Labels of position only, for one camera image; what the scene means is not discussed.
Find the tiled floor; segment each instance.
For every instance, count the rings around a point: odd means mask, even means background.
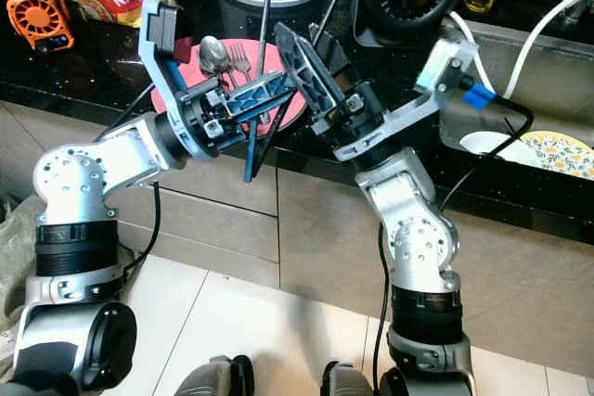
[[[138,322],[134,368],[108,396],[173,395],[220,354],[252,358],[258,396],[317,396],[334,359],[371,380],[379,320],[365,315],[153,256],[125,299]],[[588,396],[584,377],[476,348],[472,360],[481,396]],[[391,366],[382,337],[380,373]]]

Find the orange fan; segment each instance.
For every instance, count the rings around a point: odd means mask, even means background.
[[[8,0],[6,9],[14,29],[39,53],[74,45],[63,0]]]

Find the kitchen sink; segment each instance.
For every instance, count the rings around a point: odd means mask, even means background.
[[[503,93],[527,32],[519,32],[478,22],[468,22],[491,83]],[[472,74],[480,82],[472,67]],[[507,116],[513,128],[523,117],[498,107],[479,112],[453,97],[440,115],[440,134],[449,147],[465,150],[458,142],[466,134],[493,131],[508,134]],[[544,130],[568,134],[594,147],[594,45],[585,45],[547,36],[536,39],[528,55],[513,101],[535,114],[531,131]]]

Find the yellow floral pattern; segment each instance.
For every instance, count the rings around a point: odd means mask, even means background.
[[[522,140],[536,152],[543,169],[594,180],[594,150],[585,144],[545,132],[525,134]]]

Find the white cable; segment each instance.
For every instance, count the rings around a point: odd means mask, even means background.
[[[456,24],[459,26],[462,33],[464,34],[464,37],[466,37],[468,41],[474,44],[474,36],[472,36],[471,29],[466,24],[464,19],[460,16],[460,14],[458,14],[456,11],[450,11],[449,17],[456,22]],[[474,55],[474,65],[476,66],[476,70],[479,72],[479,77],[481,78],[481,82],[483,83],[483,85],[489,90],[491,90],[493,93],[495,93],[495,88],[493,88],[493,85],[489,81],[489,77],[486,75],[483,62],[478,53]]]
[[[513,91],[516,88],[516,84],[518,83],[518,78],[520,78],[520,72],[522,71],[523,64],[526,61],[526,57],[528,56],[528,52],[530,48],[532,48],[535,39],[538,35],[543,31],[543,29],[551,22],[559,13],[561,13],[565,8],[575,4],[578,0],[562,0],[558,5],[547,13],[547,15],[542,18],[534,29],[530,32],[528,39],[524,42],[522,50],[520,51],[520,55],[518,56],[518,60],[516,60],[516,64],[513,67],[513,72],[511,73],[510,82],[508,83],[508,88],[506,88],[503,97],[506,99],[510,99],[511,95],[513,95]]]

